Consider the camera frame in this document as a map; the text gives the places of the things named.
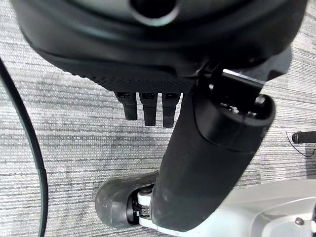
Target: caster wheel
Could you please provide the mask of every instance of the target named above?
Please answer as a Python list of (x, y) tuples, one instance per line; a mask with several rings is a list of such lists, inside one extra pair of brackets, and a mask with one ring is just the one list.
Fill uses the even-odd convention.
[(95, 197), (95, 210), (102, 223), (113, 228), (138, 225), (135, 211), (137, 193), (153, 186), (158, 171), (143, 175), (115, 178), (104, 183)]

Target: circular opening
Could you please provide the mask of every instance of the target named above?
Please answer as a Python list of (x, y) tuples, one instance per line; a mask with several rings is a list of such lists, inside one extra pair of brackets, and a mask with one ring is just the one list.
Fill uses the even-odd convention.
[(173, 11), (177, 0), (131, 0), (131, 6), (141, 15), (159, 19)]

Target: striped carpet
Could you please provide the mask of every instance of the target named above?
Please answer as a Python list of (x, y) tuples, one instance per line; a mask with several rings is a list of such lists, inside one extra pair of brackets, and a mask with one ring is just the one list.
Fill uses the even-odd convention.
[[(36, 55), (22, 38), (8, 0), (0, 1), (0, 56), (28, 109), (42, 149), (49, 183), (46, 236), (164, 236), (143, 228), (113, 230), (94, 211), (98, 187), (111, 177), (154, 171), (172, 129), (126, 121), (112, 92), (74, 77)], [(277, 105), (276, 120), (238, 187), (316, 175), (316, 155), (298, 154), (287, 131), (316, 130), (316, 1), (293, 43), (289, 74), (264, 88)], [(310, 153), (314, 145), (299, 145)], [(40, 190), (26, 136), (0, 86), (0, 236), (36, 236)]]

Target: white metal base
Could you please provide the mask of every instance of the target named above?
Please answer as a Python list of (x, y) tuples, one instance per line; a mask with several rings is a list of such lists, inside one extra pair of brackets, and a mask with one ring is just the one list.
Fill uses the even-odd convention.
[[(150, 205), (151, 195), (138, 195)], [(187, 232), (159, 227), (139, 218), (140, 225), (178, 237), (311, 237), (316, 180), (290, 180), (233, 190), (203, 223)]]

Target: black cable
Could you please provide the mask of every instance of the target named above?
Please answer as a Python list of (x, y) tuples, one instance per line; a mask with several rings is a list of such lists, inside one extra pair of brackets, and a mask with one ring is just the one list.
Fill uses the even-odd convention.
[(48, 214), (48, 185), (47, 185), (47, 175), (44, 167), (43, 157), (40, 152), (40, 145), (35, 134), (35, 130), (32, 126), (31, 119), (28, 112), (23, 104), (21, 96), (16, 89), (13, 80), (4, 66), (3, 61), (0, 58), (0, 78), (3, 82), (3, 86), (9, 95), (15, 110), (20, 118), (25, 134), (28, 138), (35, 167), (39, 174), (39, 185), (40, 185), (40, 199), (41, 199), (41, 216), (40, 216), (40, 226), (39, 226), (39, 237), (44, 237), (47, 223)]
[(288, 137), (288, 135), (287, 135), (287, 132), (285, 132), (286, 133), (286, 136), (287, 136), (287, 139), (288, 139), (288, 142), (291, 144), (291, 146), (299, 153), (299, 154), (301, 154), (301, 155), (303, 155), (303, 156), (305, 156), (306, 158), (308, 158), (308, 157), (311, 157), (312, 155), (314, 155), (314, 153), (315, 153), (315, 151), (316, 151), (316, 149), (314, 149), (313, 150), (313, 153), (311, 154), (311, 155), (305, 155), (305, 154), (303, 154), (302, 152), (300, 152), (296, 147), (294, 147), (294, 145), (291, 143), (291, 141), (290, 141), (290, 139), (289, 139), (289, 137)]

